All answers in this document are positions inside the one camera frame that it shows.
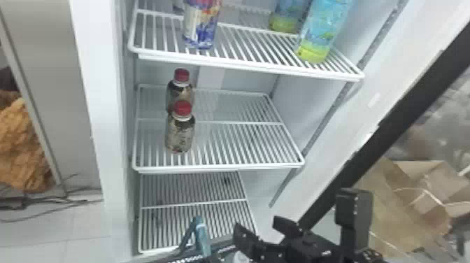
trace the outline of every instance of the white floor tile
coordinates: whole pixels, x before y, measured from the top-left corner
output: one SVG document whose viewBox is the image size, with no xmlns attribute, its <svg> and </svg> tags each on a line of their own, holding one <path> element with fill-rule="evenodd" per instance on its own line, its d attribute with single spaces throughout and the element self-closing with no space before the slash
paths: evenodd
<svg viewBox="0 0 470 263">
<path fill-rule="evenodd" d="M 0 248 L 1 262 L 62 263 L 66 241 L 33 246 Z"/>
<path fill-rule="evenodd" d="M 38 204 L 24 211 L 2 211 L 1 219 L 17 219 L 63 207 L 57 204 Z M 27 246 L 68 240 L 71 236 L 74 208 L 43 215 L 22 222 L 0 224 L 0 247 Z"/>
<path fill-rule="evenodd" d="M 66 245 L 64 263 L 114 263 L 111 238 L 81 239 Z"/>
<path fill-rule="evenodd" d="M 102 202 L 75 208 L 70 239 L 90 239 L 109 235 Z"/>
</svg>

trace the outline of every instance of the blue bottle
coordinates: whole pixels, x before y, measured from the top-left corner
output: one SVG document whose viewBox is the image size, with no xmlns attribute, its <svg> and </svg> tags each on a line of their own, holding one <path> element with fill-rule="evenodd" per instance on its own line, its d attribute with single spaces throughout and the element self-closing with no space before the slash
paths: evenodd
<svg viewBox="0 0 470 263">
<path fill-rule="evenodd" d="M 212 48 L 222 0 L 185 0 L 183 40 L 190 48 Z"/>
<path fill-rule="evenodd" d="M 312 63 L 325 60 L 354 0 L 315 0 L 300 32 L 295 53 Z"/>
</svg>

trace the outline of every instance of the orange bag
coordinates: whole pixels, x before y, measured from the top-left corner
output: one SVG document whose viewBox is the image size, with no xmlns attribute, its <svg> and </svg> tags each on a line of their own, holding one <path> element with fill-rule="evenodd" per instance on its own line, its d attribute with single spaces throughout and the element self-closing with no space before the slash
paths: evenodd
<svg viewBox="0 0 470 263">
<path fill-rule="evenodd" d="M 19 92 L 0 90 L 0 183 L 44 192 L 52 174 Z"/>
</svg>

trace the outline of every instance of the refrigerator shelf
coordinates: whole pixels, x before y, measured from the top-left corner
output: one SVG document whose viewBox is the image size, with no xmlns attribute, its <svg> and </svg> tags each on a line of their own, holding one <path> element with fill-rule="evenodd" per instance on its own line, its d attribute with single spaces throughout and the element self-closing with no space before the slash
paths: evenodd
<svg viewBox="0 0 470 263">
<path fill-rule="evenodd" d="M 246 199 L 237 172 L 142 175 L 142 208 Z"/>
<path fill-rule="evenodd" d="M 265 94 L 194 89 L 195 136 L 185 153 L 173 153 L 164 146 L 164 98 L 162 86 L 138 87 L 132 166 L 139 173 L 304 165 L 298 147 Z"/>
<path fill-rule="evenodd" d="M 208 192 L 208 185 L 202 182 L 209 183 L 216 178 L 230 178 L 234 183 L 213 185 Z M 204 219 L 211 239 L 232 234 L 236 222 L 256 231 L 237 172 L 170 175 L 159 177 L 158 181 L 154 176 L 142 176 L 140 193 L 138 219 L 140 253 L 162 253 L 176 248 L 191 219 L 196 215 L 201 215 Z M 160 197 L 165 205 L 146 206 L 154 204 L 154 198 Z"/>
<path fill-rule="evenodd" d="M 173 12 L 172 3 L 170 1 L 165 3 L 160 0 L 138 0 L 137 8 L 141 12 Z M 267 9 L 223 1 L 222 8 L 220 9 L 219 22 L 269 30 L 268 24 L 270 15 L 271 11 Z"/>
<path fill-rule="evenodd" d="M 204 51 L 185 46 L 182 27 L 182 16 L 142 9 L 136 1 L 127 47 L 139 59 L 153 61 L 350 82 L 364 78 L 364 73 L 335 48 L 319 64 L 299 59 L 292 51 L 297 35 L 220 22 L 214 48 Z"/>
</svg>

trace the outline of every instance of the red bottle cap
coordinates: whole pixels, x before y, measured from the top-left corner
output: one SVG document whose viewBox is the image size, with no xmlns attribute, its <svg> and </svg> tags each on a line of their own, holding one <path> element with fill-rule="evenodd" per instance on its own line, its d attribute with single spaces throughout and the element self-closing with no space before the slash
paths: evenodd
<svg viewBox="0 0 470 263">
<path fill-rule="evenodd" d="M 179 82 L 187 82 L 190 80 L 190 72 L 186 69 L 176 69 L 174 79 Z"/>
<path fill-rule="evenodd" d="M 173 111 L 179 116 L 188 116 L 191 114 L 191 103 L 188 101 L 177 101 L 173 107 Z"/>
</svg>

